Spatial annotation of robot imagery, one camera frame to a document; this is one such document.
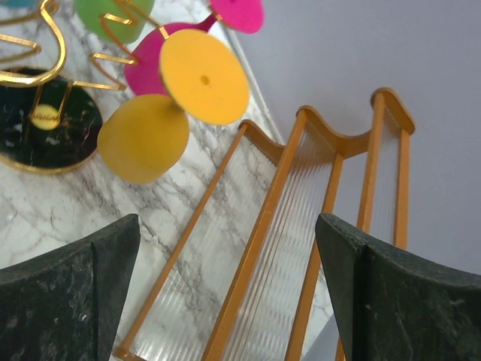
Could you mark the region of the orange plastic wine glass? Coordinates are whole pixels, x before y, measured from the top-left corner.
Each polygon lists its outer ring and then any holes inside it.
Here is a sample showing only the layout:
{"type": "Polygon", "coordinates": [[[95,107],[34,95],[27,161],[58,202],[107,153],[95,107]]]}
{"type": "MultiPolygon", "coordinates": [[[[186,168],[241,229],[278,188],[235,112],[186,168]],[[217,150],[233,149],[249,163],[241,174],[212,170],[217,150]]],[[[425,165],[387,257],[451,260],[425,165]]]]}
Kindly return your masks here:
{"type": "Polygon", "coordinates": [[[237,57],[201,30],[180,30],[165,41],[159,75],[166,95],[128,100],[98,134],[104,164],[129,183],[152,183],[180,159],[189,140],[189,116],[225,126],[239,120],[250,101],[237,57]]]}

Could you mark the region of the pink plastic wine glass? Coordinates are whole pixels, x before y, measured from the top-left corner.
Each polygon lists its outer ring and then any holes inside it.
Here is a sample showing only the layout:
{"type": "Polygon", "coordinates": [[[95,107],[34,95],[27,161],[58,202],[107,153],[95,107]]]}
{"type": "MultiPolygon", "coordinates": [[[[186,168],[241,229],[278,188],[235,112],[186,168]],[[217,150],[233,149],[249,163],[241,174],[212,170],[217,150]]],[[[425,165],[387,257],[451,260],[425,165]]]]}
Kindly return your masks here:
{"type": "MultiPolygon", "coordinates": [[[[264,23],[265,12],[261,0],[218,0],[210,1],[209,6],[210,15],[200,23],[169,23],[164,26],[165,31],[168,35],[184,29],[209,32],[214,23],[221,22],[230,29],[253,34],[264,23]]],[[[138,62],[124,66],[127,84],[135,95],[167,93],[159,77],[159,57],[164,43],[161,31],[152,30],[133,50],[138,62]]]]}

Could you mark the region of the green plastic wine glass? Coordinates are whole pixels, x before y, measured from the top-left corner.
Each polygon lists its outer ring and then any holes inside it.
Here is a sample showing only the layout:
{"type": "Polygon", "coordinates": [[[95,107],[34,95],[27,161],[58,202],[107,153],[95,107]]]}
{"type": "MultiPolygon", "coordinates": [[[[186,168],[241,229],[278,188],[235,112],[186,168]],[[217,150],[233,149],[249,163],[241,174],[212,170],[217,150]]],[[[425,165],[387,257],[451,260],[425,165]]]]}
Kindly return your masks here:
{"type": "Polygon", "coordinates": [[[111,0],[74,0],[74,9],[84,26],[104,40],[110,40],[101,24],[106,26],[123,44],[136,41],[146,24],[131,8],[121,8],[111,0]]]}

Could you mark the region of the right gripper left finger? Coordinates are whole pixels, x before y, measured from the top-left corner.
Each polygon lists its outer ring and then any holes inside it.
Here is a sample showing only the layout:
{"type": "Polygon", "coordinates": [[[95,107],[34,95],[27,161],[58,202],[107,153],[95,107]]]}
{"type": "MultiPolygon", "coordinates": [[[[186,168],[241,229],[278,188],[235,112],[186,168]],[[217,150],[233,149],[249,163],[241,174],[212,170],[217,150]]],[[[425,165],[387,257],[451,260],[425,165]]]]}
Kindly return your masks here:
{"type": "Polygon", "coordinates": [[[141,243],[128,214],[1,270],[3,360],[108,360],[141,243]]]}

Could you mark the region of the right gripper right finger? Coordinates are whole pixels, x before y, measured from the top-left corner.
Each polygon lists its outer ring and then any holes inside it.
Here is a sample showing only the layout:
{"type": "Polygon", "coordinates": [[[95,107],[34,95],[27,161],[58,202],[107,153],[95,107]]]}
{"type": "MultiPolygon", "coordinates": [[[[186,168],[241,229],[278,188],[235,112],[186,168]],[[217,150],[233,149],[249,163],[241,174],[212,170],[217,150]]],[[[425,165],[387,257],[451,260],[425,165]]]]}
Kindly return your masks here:
{"type": "Polygon", "coordinates": [[[333,214],[315,225],[347,360],[478,360],[480,276],[381,241],[333,214]]]}

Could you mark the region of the blue plastic wine glass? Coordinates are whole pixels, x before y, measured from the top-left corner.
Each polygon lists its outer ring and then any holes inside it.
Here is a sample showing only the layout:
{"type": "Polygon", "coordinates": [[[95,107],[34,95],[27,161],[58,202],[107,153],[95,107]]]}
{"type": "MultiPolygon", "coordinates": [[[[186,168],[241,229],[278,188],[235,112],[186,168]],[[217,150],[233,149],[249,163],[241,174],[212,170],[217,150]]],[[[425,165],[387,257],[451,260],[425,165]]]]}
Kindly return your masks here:
{"type": "Polygon", "coordinates": [[[38,0],[0,0],[0,5],[7,8],[32,8],[38,3],[38,0]]]}

